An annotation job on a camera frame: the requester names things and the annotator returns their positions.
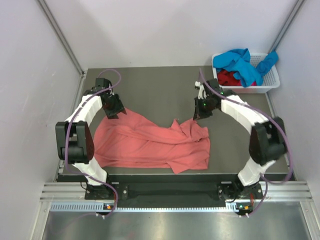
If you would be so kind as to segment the pink t shirt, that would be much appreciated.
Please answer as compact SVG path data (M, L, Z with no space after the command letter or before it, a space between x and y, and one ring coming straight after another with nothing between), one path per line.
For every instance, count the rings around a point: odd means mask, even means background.
M103 118L93 142L101 167L162 168L180 174L209 166L209 130L192 118L161 127L128 109L117 119Z

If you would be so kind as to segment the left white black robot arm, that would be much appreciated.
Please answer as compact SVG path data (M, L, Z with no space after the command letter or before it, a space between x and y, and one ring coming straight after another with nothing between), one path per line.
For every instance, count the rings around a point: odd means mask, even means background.
M96 114L103 110L108 120L125 114L120 96L113 91L112 82L98 77L95 86L86 90L72 115L55 125L58 157L77 168L87 181L86 192L91 199L116 198L108 173L94 157L95 145L90 125Z

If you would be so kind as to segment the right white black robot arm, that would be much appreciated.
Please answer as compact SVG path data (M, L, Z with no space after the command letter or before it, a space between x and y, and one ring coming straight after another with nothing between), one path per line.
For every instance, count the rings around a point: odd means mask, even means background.
M287 153L284 122L280 117L268 119L232 90L220 88L215 79L205 83L196 81L194 87L198 90L194 98L194 120L209 118L213 110L220 110L241 124L250 135L248 161L232 181L231 189L222 190L220 194L222 198L233 201L238 197L245 198L267 169Z

